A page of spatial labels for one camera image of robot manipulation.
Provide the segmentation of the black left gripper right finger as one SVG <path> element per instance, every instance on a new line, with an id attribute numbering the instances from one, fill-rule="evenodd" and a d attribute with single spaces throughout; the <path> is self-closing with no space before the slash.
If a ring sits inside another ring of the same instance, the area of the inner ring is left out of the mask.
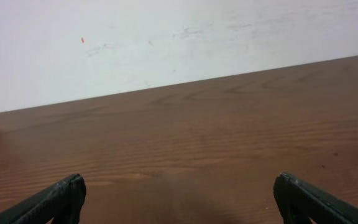
<path id="1" fill-rule="evenodd" d="M 275 179 L 273 196 L 284 224 L 358 224 L 358 208 L 289 173 Z"/>

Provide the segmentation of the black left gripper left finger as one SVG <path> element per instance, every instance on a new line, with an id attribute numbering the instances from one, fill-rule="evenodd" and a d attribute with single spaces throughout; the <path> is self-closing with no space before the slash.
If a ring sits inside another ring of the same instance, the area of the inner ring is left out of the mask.
<path id="1" fill-rule="evenodd" d="M 83 176 L 72 174 L 1 212 L 0 224 L 77 224 L 85 197 Z"/>

